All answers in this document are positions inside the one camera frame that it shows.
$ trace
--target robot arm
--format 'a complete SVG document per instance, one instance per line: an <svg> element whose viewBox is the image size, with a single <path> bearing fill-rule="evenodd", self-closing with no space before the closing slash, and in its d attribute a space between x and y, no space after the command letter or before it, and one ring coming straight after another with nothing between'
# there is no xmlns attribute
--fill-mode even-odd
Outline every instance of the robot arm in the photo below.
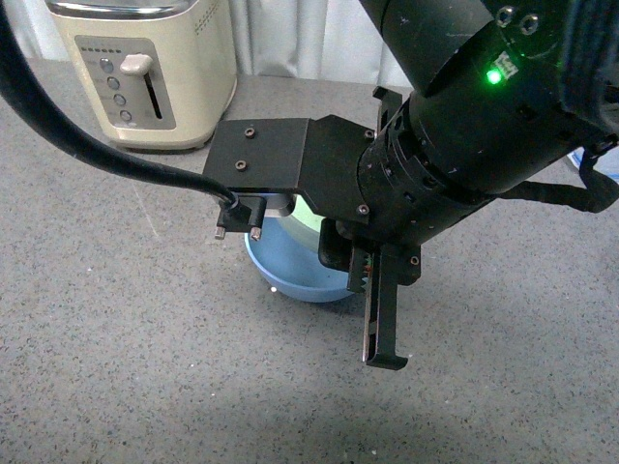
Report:
<svg viewBox="0 0 619 464"><path fill-rule="evenodd" d="M349 290L366 293L365 362L400 369L407 359L396 355L397 291L420 277L424 242L496 198L596 212L619 198L619 188L593 171L617 144L617 85L606 71L616 59L619 8L592 14L619 0L361 3L416 92L402 103L377 88L377 130L336 116L223 121L202 176L134 159L80 132L27 69L3 9L0 93L79 160L215 194L220 239L227 231L259 240L265 215L302 195L326 218L322 264L348 272ZM588 154L581 167L588 198L579 197L582 189L524 183L580 146Z"/></svg>

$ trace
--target black metal bracket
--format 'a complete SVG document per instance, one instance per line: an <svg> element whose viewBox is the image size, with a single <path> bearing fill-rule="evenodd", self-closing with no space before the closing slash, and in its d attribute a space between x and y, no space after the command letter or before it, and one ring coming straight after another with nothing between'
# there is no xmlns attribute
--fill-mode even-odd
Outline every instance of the black metal bracket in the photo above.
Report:
<svg viewBox="0 0 619 464"><path fill-rule="evenodd" d="M402 95L393 90L378 86L372 92L372 96L380 100L377 127L378 131L381 132L402 106Z"/></svg>
<svg viewBox="0 0 619 464"><path fill-rule="evenodd" d="M221 121L204 175L237 193L300 194L317 215L368 224L357 165L373 135L333 115Z"/></svg>

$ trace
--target gray countertop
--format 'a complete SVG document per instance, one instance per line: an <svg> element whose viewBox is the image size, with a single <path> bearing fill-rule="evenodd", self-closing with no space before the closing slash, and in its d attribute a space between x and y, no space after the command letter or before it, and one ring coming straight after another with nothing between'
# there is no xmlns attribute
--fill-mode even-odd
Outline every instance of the gray countertop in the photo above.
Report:
<svg viewBox="0 0 619 464"><path fill-rule="evenodd" d="M33 65L98 136L70 65ZM226 117L372 126L370 92L242 76ZM496 201L426 244L409 365L383 371L363 298L272 293L241 235L213 239L212 200L76 162L3 101L0 127L0 461L617 462L619 207Z"/></svg>

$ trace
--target metal pin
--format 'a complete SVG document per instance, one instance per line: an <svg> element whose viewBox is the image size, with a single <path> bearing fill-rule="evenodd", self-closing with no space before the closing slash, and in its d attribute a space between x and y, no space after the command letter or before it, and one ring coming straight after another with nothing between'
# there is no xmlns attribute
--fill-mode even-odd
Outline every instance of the metal pin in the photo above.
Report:
<svg viewBox="0 0 619 464"><path fill-rule="evenodd" d="M252 227L250 237L255 241L260 240L260 237L262 237L262 229L260 227Z"/></svg>
<svg viewBox="0 0 619 464"><path fill-rule="evenodd" d="M215 229L215 240L225 239L225 227L218 227Z"/></svg>

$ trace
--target toaster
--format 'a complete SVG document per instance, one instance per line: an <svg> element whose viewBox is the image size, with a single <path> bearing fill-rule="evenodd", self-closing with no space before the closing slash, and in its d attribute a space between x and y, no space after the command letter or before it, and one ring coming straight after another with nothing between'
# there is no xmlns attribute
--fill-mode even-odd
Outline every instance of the toaster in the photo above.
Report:
<svg viewBox="0 0 619 464"><path fill-rule="evenodd" d="M103 133L135 149L208 140L236 88L227 0L45 0Z"/></svg>

